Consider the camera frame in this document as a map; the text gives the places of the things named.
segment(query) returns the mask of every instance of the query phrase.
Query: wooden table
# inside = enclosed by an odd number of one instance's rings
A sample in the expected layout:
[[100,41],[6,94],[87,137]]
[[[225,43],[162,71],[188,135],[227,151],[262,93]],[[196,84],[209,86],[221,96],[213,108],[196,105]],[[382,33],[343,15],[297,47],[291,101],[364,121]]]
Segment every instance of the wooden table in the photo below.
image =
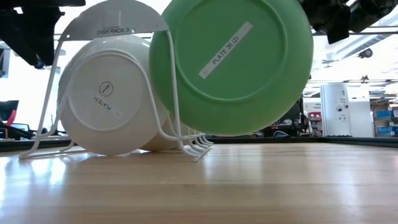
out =
[[398,223],[398,151],[337,144],[0,154],[0,223]]

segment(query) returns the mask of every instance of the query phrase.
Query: shelf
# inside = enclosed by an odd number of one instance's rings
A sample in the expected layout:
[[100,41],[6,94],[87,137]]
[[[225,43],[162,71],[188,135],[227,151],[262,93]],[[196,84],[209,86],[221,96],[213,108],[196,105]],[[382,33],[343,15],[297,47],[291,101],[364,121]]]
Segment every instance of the shelf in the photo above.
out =
[[2,139],[0,138],[0,142],[14,142],[15,139]]
[[398,138],[398,134],[391,135],[391,134],[376,134],[376,137],[379,138]]
[[398,118],[396,117],[378,117],[374,119],[374,122],[398,122]]

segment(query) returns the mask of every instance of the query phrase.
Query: wire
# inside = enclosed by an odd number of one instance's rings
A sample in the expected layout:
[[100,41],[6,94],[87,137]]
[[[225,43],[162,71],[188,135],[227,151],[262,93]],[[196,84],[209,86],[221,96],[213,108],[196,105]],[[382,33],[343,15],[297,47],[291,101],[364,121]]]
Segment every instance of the wire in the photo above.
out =
[[276,132],[274,132],[274,135],[272,137],[273,138],[281,138],[281,137],[290,137],[290,135],[288,135],[286,132],[283,132],[283,131],[276,131]]
[[[3,124],[3,121],[2,121],[2,119],[0,118],[0,126]],[[5,131],[5,133],[6,133],[6,138],[8,137],[8,132],[7,132],[7,129],[6,128],[4,128],[4,131]]]
[[6,50],[3,50],[2,51],[2,53],[1,53],[1,55],[0,55],[0,62],[1,62],[1,59],[3,58],[3,56],[4,56],[4,52],[5,52]]
[[302,118],[304,120],[304,123],[305,123],[303,129],[304,129],[304,131],[306,131],[310,127],[310,125],[309,125],[310,122],[309,122],[307,116],[305,116],[304,114],[301,114],[301,116],[302,116]]

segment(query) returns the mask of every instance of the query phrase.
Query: label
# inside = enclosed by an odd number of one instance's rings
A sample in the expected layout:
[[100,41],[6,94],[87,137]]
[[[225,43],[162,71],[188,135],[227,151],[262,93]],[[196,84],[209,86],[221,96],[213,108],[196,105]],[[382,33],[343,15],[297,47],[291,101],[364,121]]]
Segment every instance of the label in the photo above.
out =
[[246,36],[253,26],[249,22],[245,22],[241,28],[230,38],[230,40],[221,48],[221,50],[210,60],[209,63],[199,72],[199,76],[207,78],[210,73],[228,56],[229,53],[237,46]]
[[113,84],[108,81],[101,83],[99,93],[105,97],[110,96],[113,93]]
[[111,29],[102,29],[97,30],[97,35],[106,35],[106,34],[124,34],[131,33],[131,29],[128,27],[125,28],[111,28]]
[[115,117],[120,118],[120,113],[119,111],[113,107],[112,105],[110,105],[109,103],[107,103],[102,97],[95,95],[94,96],[94,101],[97,102],[97,104],[99,104],[104,110],[109,111],[109,113],[115,115]]

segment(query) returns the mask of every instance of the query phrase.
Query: blue box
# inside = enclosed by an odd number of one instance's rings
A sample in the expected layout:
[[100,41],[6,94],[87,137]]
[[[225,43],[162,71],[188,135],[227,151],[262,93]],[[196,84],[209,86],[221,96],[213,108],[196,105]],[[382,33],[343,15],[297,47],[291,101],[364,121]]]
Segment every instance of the blue box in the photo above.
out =
[[398,135],[398,126],[381,126],[377,127],[377,132],[379,134],[391,134],[391,132],[394,132],[395,135]]
[[389,111],[389,110],[378,111],[377,115],[376,115],[376,117],[378,117],[378,118],[382,118],[382,117],[386,117],[386,116],[393,117],[394,116],[394,112],[393,111]]

